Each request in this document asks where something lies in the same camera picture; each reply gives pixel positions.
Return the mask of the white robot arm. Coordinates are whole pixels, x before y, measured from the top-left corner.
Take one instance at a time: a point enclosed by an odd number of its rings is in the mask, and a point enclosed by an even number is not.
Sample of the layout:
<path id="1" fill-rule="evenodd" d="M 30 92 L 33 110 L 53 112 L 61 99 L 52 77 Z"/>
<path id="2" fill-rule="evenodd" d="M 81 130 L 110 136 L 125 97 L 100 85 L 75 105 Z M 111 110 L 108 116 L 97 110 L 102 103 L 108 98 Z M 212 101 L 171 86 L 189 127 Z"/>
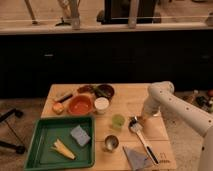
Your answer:
<path id="1" fill-rule="evenodd" d="M 174 95 L 174 85 L 170 81 L 151 83 L 147 87 L 141 116 L 148 119 L 161 106 L 178 114 L 192 129 L 203 137 L 198 171 L 213 171 L 213 116 Z"/>

